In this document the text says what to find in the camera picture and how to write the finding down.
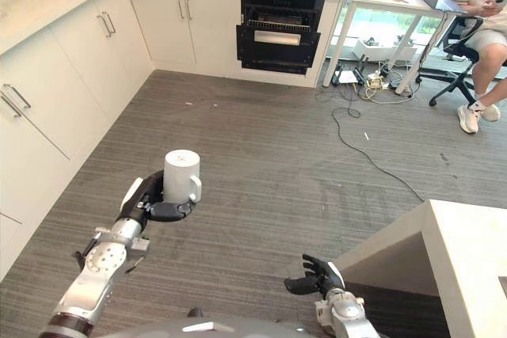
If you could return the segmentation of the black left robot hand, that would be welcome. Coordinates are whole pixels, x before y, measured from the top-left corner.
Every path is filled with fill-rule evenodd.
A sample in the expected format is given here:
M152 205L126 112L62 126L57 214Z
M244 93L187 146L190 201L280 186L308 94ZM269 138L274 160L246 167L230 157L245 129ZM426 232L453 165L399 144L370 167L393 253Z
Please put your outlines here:
M117 220L129 218L146 227L147 221L176 222L188 216L196 203L188 199L182 203L163 200L163 170L146 178L136 178L120 205Z

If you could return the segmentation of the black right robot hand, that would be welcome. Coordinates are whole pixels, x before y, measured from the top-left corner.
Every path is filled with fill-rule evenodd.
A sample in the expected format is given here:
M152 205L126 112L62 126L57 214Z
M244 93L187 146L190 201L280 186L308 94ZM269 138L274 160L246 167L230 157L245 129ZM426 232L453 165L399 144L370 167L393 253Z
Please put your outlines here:
M286 278L286 290L295 295L306 295L319 292L324 298L333 289L345 290L345 282L332 262L325 262L304 253L303 267L305 276L298 279Z

